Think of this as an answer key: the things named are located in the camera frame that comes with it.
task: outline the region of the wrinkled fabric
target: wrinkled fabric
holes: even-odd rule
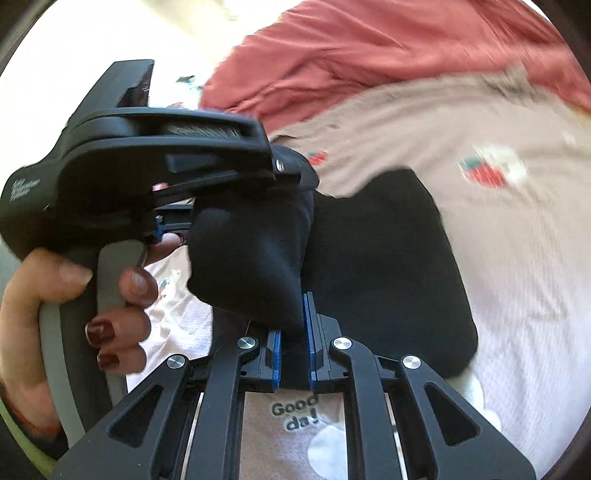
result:
[[[486,418],[542,478],[591,406],[589,124],[515,70],[376,87],[271,139],[325,196],[416,173],[466,287]]]
[[[237,46],[201,108],[268,132],[367,88],[522,63],[531,83],[591,111],[591,86],[558,31],[518,0],[307,0]]]

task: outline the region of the printed graphic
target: printed graphic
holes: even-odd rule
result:
[[[163,279],[158,286],[158,300],[160,306],[165,307],[168,305],[168,302],[174,298],[174,295],[177,292],[177,282],[178,279],[181,278],[181,271],[180,270],[172,270],[171,274]]]
[[[322,165],[328,158],[329,153],[326,151],[308,153],[308,162],[312,166]]]
[[[527,169],[512,148],[493,145],[475,150],[478,156],[459,163],[466,180],[497,189],[516,187],[526,181]]]
[[[292,403],[274,403],[271,405],[271,414],[283,418],[283,428],[286,431],[295,432],[321,422],[316,410],[318,400],[318,395],[311,395]]]

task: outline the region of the dark red nail polish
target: dark red nail polish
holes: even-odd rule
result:
[[[112,353],[99,353],[96,360],[101,370],[110,370],[119,366],[119,357]]]
[[[115,340],[115,328],[109,320],[93,320],[86,324],[86,339],[95,348]]]

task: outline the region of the wrist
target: wrist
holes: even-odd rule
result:
[[[61,423],[46,390],[43,385],[25,388],[0,379],[0,397],[21,430],[33,438],[53,440],[61,431]]]

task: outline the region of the finger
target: finger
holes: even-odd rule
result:
[[[4,291],[2,311],[18,323],[37,325],[42,302],[65,303],[80,296],[92,270],[39,248],[22,262]]]
[[[146,309],[158,299],[158,284],[143,268],[128,267],[119,277],[119,293],[129,303]]]
[[[101,351],[129,348],[150,336],[150,318],[138,307],[124,307],[98,315],[86,324],[88,343]]]
[[[162,241],[156,245],[150,245],[145,265],[150,265],[169,256],[178,247],[184,244],[184,238],[176,233],[165,233]]]
[[[64,303],[78,297],[91,270],[36,249],[22,262],[4,291],[0,307],[0,374],[4,381],[37,385],[45,380],[38,312],[42,302]],[[22,353],[27,361],[22,361]]]
[[[114,375],[140,373],[146,366],[146,353],[139,345],[115,352],[100,351],[96,358],[99,368]]]

